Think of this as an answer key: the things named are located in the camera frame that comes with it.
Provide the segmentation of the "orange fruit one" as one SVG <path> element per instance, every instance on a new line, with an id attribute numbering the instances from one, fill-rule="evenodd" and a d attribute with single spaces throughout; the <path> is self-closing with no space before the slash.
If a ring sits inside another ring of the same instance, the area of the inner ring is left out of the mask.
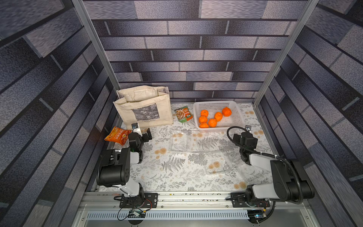
<path id="1" fill-rule="evenodd" d="M 223 116 L 225 116 L 225 117 L 229 117 L 229 116 L 232 114 L 232 111 L 231 111 L 231 109 L 230 109 L 230 108 L 225 107 L 225 108 L 223 108 L 223 110 L 222 110 L 222 114 L 223 114 Z"/>

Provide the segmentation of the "orange fruit five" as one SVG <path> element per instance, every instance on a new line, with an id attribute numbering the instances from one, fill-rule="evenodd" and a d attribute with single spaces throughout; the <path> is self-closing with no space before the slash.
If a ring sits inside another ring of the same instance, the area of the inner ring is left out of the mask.
<path id="1" fill-rule="evenodd" d="M 214 115 L 214 119 L 217 121 L 217 122 L 220 122 L 222 119 L 223 119 L 223 114 L 221 112 L 217 112 L 215 113 Z"/>

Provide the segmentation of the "orange fruit four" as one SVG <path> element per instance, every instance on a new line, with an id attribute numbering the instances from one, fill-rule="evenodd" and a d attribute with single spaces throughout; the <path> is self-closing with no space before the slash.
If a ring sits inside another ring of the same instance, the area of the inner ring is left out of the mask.
<path id="1" fill-rule="evenodd" d="M 216 120 L 215 118 L 209 119 L 208 121 L 208 125 L 211 128 L 215 128 L 217 126 L 218 120 Z"/>

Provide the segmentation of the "orange fruit two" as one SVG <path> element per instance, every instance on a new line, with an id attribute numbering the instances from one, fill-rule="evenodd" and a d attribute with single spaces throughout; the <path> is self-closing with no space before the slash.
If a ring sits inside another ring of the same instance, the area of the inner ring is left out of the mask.
<path id="1" fill-rule="evenodd" d="M 207 123 L 201 123 L 199 125 L 200 128 L 209 128 L 209 125 Z"/>

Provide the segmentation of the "orange fruit six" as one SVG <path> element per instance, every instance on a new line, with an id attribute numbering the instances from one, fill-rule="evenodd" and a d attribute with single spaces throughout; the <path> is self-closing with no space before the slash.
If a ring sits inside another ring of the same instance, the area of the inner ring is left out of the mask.
<path id="1" fill-rule="evenodd" d="M 206 116 L 204 116 L 204 115 L 201 115 L 200 117 L 199 117 L 199 123 L 201 124 L 201 123 L 206 123 L 208 121 L 208 118 L 206 117 Z"/>

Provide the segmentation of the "orange fruit three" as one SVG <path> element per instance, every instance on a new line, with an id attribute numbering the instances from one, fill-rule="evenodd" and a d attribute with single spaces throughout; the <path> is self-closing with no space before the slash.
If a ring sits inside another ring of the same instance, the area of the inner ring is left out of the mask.
<path id="1" fill-rule="evenodd" d="M 201 112 L 200 112 L 200 116 L 205 116 L 205 117 L 207 117 L 207 118 L 208 118 L 208 116 L 209 116 L 209 112 L 208 112 L 208 110 L 201 110 Z"/>

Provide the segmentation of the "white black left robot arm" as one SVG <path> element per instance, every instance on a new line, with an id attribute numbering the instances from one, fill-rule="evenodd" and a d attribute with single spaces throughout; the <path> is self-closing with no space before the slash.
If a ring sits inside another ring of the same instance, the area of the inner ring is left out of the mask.
<path id="1" fill-rule="evenodd" d="M 131 165 L 140 164 L 143 160 L 144 143 L 152 140 L 149 128 L 140 129 L 138 124 L 132 125 L 132 130 L 114 127 L 105 141 L 129 146 L 122 149 L 108 149 L 102 155 L 98 166 L 96 182 L 100 186 L 113 187 L 121 190 L 121 196 L 114 199 L 121 202 L 121 206 L 142 206 L 145 199 L 144 190 L 140 183 L 130 176 Z"/>

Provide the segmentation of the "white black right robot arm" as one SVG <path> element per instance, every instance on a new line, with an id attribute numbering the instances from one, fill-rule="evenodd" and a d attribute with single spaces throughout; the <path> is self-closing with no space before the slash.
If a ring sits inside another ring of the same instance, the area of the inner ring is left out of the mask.
<path id="1" fill-rule="evenodd" d="M 304 199 L 314 198 L 315 188 L 298 160 L 255 151 L 258 139 L 248 131 L 234 134 L 232 142 L 239 147 L 245 164 L 272 174 L 272 183 L 248 185 L 240 201 L 257 206 L 268 201 L 301 204 Z"/>

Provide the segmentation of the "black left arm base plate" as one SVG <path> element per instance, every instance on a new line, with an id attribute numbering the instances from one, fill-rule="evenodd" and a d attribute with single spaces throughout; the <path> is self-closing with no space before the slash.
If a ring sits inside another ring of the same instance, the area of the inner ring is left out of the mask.
<path id="1" fill-rule="evenodd" d="M 120 208 L 142 208 L 153 209 L 157 207 L 158 202 L 157 193 L 144 193 L 135 197 L 122 197 L 120 201 Z"/>

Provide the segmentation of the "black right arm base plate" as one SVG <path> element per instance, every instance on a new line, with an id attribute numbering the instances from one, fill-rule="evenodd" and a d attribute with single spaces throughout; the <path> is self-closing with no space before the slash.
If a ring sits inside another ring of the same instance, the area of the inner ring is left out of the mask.
<path id="1" fill-rule="evenodd" d="M 267 199 L 250 199 L 248 200 L 245 193 L 230 193 L 226 201 L 231 201 L 234 208 L 268 208 L 270 202 Z"/>

